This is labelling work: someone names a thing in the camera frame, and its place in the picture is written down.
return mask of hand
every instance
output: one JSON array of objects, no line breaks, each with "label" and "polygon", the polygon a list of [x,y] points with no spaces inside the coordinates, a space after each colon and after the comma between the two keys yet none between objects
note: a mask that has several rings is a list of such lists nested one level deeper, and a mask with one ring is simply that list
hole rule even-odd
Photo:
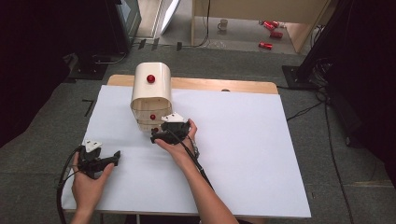
[{"label": "hand", "polygon": [[[186,145],[186,147],[189,148],[192,155],[194,155],[194,150],[191,140],[195,141],[195,134],[197,133],[197,127],[195,126],[195,123],[194,121],[192,121],[192,119],[189,119],[189,123],[190,123],[190,131],[187,134],[186,138],[183,140],[183,143],[184,145]],[[186,149],[180,143],[176,145],[169,145],[166,142],[164,142],[162,139],[155,139],[155,143],[161,148],[168,151],[171,154],[172,158],[174,159],[175,163],[180,168],[183,168],[186,165],[195,166],[189,154],[187,154]]]},{"label": "hand", "polygon": [[98,179],[91,179],[78,171],[78,156],[79,153],[76,152],[73,160],[75,179],[72,191],[76,200],[77,211],[72,223],[86,223],[81,220],[85,220],[86,218],[91,219],[92,213],[102,197],[105,183],[114,168],[114,163],[110,163]]}]

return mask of cable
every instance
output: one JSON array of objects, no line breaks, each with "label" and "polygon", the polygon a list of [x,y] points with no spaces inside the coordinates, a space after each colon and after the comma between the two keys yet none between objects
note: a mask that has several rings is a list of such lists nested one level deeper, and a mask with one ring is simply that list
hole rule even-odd
[{"label": "cable", "polygon": [[291,89],[289,87],[283,87],[283,86],[276,86],[278,89],[283,89],[283,90],[288,90],[288,91],[317,91],[315,89],[309,90],[309,89]]},{"label": "cable", "polygon": [[210,184],[209,178],[207,178],[207,176],[205,174],[204,168],[201,166],[201,164],[198,162],[198,160],[195,158],[195,156],[192,155],[192,152],[190,151],[190,149],[183,143],[183,141],[180,140],[180,138],[177,137],[177,135],[175,135],[170,130],[166,130],[166,131],[168,133],[172,134],[176,138],[176,140],[184,147],[184,149],[186,150],[187,154],[189,154],[189,156],[192,159],[192,161],[194,162],[195,166],[198,168],[199,172],[201,173],[201,176],[204,178],[204,180],[207,182],[207,184],[210,186],[210,188],[213,189],[212,184]]},{"label": "cable", "polygon": [[70,161],[72,160],[74,154],[77,151],[81,151],[81,149],[82,149],[82,146],[78,146],[69,155],[66,163],[64,164],[64,168],[62,169],[61,177],[59,178],[59,182],[58,182],[58,186],[57,186],[57,190],[56,190],[56,205],[57,205],[57,209],[58,209],[59,218],[61,219],[62,224],[66,224],[66,218],[64,217],[64,209],[62,208],[62,194],[64,193],[64,185],[66,184],[66,180],[70,176],[74,175],[75,173],[71,174],[67,178],[64,178],[64,175],[66,173],[67,167],[68,167]]},{"label": "cable", "polygon": [[209,3],[207,4],[207,14],[206,14],[206,36],[204,38],[204,40],[202,41],[202,43],[198,46],[194,46],[193,48],[198,48],[201,47],[209,38],[209,13],[210,13],[210,0]]},{"label": "cable", "polygon": [[326,115],[327,131],[329,133],[329,144],[330,144],[330,152],[332,153],[332,163],[334,165],[335,172],[337,173],[338,183],[340,184],[341,191],[343,192],[344,200],[346,202],[346,208],[347,208],[347,211],[348,211],[348,214],[349,214],[350,223],[354,224],[355,222],[353,220],[353,216],[352,216],[352,212],[351,212],[351,209],[350,209],[349,201],[347,199],[347,194],[346,194],[346,191],[344,189],[344,184],[343,184],[343,181],[341,179],[340,172],[338,171],[338,166],[337,166],[337,163],[336,163],[335,157],[334,157],[334,151],[333,151],[333,148],[332,148],[332,132],[331,132],[331,129],[330,129],[329,115],[327,113],[327,104],[324,105],[324,112],[325,112],[325,115]]},{"label": "cable", "polygon": [[313,33],[313,32],[311,33],[311,37],[310,37],[310,41],[309,41],[309,43],[310,43],[310,45],[311,45],[311,48],[314,47],[314,45],[315,45],[315,43],[317,42],[319,36],[321,35],[321,33],[322,33],[323,29],[324,29],[324,25],[318,25],[316,28],[318,29],[318,31],[317,31],[317,33],[315,34],[314,39],[312,39],[312,35],[313,35],[314,33]]},{"label": "cable", "polygon": [[288,118],[287,121],[289,121],[291,119],[295,119],[297,117],[300,117],[301,115],[304,115],[304,114],[308,113],[311,109],[313,109],[313,108],[315,108],[315,107],[317,107],[318,105],[321,105],[321,104],[323,104],[323,102],[319,102],[319,103],[317,103],[317,104],[315,104],[313,106],[310,106],[310,107],[308,107],[308,108],[306,108],[304,110],[301,110],[301,111],[297,112],[295,115],[293,115],[290,118]]},{"label": "cable", "polygon": [[109,63],[98,63],[98,62],[94,62],[94,63],[96,63],[96,64],[114,64],[114,63],[119,63],[119,62],[121,62],[121,61],[125,58],[125,56],[126,56],[126,53],[124,53],[124,54],[122,55],[122,57],[121,57],[119,60],[116,60],[115,62],[109,62]]}]

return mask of black cable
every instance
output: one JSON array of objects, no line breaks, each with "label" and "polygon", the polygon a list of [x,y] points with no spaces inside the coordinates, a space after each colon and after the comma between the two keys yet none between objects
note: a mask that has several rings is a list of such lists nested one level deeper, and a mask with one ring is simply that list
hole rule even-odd
[{"label": "black cable", "polygon": [[79,146],[79,147],[75,148],[73,150],[73,152],[67,158],[67,161],[64,164],[64,168],[62,169],[61,177],[59,178],[59,182],[58,182],[58,186],[57,186],[57,190],[56,190],[56,205],[57,205],[57,209],[58,209],[59,218],[61,219],[61,223],[62,224],[66,224],[66,218],[64,217],[64,209],[62,208],[62,194],[64,193],[64,185],[66,184],[66,180],[70,176],[72,176],[72,175],[70,175],[64,180],[64,175],[66,173],[67,167],[69,166],[69,163],[72,160],[74,154],[77,151],[81,151],[81,148],[82,148],[82,146]]},{"label": "black cable", "polygon": [[305,89],[305,90],[300,90],[300,89],[291,89],[289,87],[283,87],[283,86],[276,86],[278,89],[283,89],[283,90],[288,90],[288,91],[317,91],[316,89]]},{"label": "black cable", "polygon": [[332,163],[334,165],[335,172],[337,173],[338,183],[340,184],[341,191],[343,192],[344,200],[346,202],[346,208],[347,208],[347,211],[348,211],[348,214],[349,214],[350,223],[354,224],[355,222],[353,220],[353,216],[352,216],[352,212],[351,212],[351,209],[350,209],[349,201],[347,199],[347,194],[346,194],[346,191],[344,189],[344,184],[343,184],[343,181],[341,179],[340,172],[338,171],[338,166],[337,166],[337,163],[336,163],[335,157],[334,157],[334,151],[333,151],[333,148],[332,148],[332,132],[331,132],[331,129],[330,129],[329,115],[327,113],[327,104],[324,105],[324,112],[325,112],[325,115],[326,115],[327,131],[329,133],[329,144],[330,144],[330,152],[332,153]]},{"label": "black cable", "polygon": [[198,46],[194,46],[193,48],[198,48],[201,47],[209,38],[209,12],[210,12],[210,0],[209,3],[207,4],[207,14],[206,14],[206,36],[204,38],[204,40],[202,41],[202,43]]},{"label": "black cable", "polygon": [[195,158],[195,156],[192,155],[192,152],[190,151],[190,149],[183,143],[183,141],[180,140],[180,138],[177,137],[177,135],[175,135],[170,130],[166,130],[166,131],[169,132],[170,134],[172,134],[176,138],[176,140],[184,147],[184,149],[186,150],[187,154],[189,154],[189,156],[192,159],[192,161],[194,162],[195,166],[198,168],[199,173],[201,173],[201,176],[204,178],[204,180],[210,186],[210,188],[213,189],[212,184],[210,184],[209,178],[207,178],[207,176],[205,174],[204,168],[201,166],[201,164],[198,162],[198,160]]},{"label": "black cable", "polygon": [[120,59],[114,61],[114,62],[108,62],[108,63],[99,63],[99,62],[96,62],[96,61],[93,61],[93,62],[96,63],[96,64],[115,64],[115,63],[120,63],[125,58],[126,54],[127,53],[123,53],[122,57]]},{"label": "black cable", "polygon": [[315,104],[313,106],[310,106],[310,107],[308,107],[308,108],[306,108],[304,110],[301,110],[301,111],[297,112],[295,115],[293,115],[290,118],[286,119],[286,121],[289,121],[291,119],[295,119],[297,117],[300,117],[301,115],[304,115],[304,114],[308,113],[311,109],[313,109],[313,108],[315,108],[315,107],[317,107],[318,105],[321,105],[321,104],[323,104],[323,102],[319,102],[319,103],[317,103],[317,104]]}]

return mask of wrist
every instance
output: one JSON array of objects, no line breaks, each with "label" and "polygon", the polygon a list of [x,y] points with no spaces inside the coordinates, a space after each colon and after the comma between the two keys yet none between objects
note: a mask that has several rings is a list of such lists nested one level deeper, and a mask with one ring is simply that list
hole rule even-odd
[{"label": "wrist", "polygon": [[76,213],[73,216],[72,224],[86,224],[90,223],[93,214],[92,209],[81,209],[77,208]]},{"label": "wrist", "polygon": [[195,166],[195,164],[192,160],[185,161],[185,162],[181,163],[179,165],[179,168],[185,175],[199,173],[198,168]]},{"label": "wrist", "polygon": [[176,161],[177,166],[181,169],[181,170],[185,170],[185,169],[190,169],[190,168],[195,168],[195,164],[192,161],[192,159],[190,157],[184,157],[182,159],[179,159]]}]

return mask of gray carpet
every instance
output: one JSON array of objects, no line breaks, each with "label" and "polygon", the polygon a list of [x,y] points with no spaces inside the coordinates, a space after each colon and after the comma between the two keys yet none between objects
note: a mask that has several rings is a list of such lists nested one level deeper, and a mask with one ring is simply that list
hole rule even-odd
[{"label": "gray carpet", "polygon": [[[29,129],[0,148],[0,223],[59,223],[56,178],[86,131],[92,111],[85,116],[90,103],[84,100],[95,100],[111,75],[134,74],[142,62],[162,62],[173,77],[270,81],[286,86],[281,65],[300,65],[303,60],[304,56],[264,52],[134,47],[122,62],[107,68],[103,80],[62,83]],[[287,118],[318,102],[310,91],[279,89],[279,93]],[[335,112],[331,107],[328,112],[334,156],[354,223],[394,223],[396,192],[382,162],[364,148],[346,147]],[[332,163],[324,105],[290,120],[289,128],[313,217],[275,218],[269,223],[351,223]],[[124,219],[125,215],[105,215],[105,223],[123,223]],[[99,223],[97,215],[92,223]]]}]

